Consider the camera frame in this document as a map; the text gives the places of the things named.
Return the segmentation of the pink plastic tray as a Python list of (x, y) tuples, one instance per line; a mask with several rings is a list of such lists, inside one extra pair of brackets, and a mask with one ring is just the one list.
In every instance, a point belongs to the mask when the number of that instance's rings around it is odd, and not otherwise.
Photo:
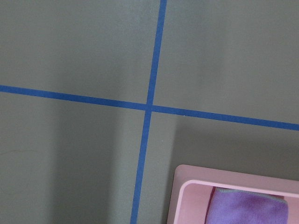
[(288, 223), (299, 222), (298, 181), (179, 165), (175, 169), (167, 223), (205, 223), (209, 202), (216, 187), (283, 198), (288, 203)]

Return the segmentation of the purple cloth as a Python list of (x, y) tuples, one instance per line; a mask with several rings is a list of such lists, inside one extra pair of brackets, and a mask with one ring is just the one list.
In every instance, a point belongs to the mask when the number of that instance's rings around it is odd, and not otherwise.
[(286, 224), (289, 207), (283, 198), (237, 189), (215, 188), (206, 224)]

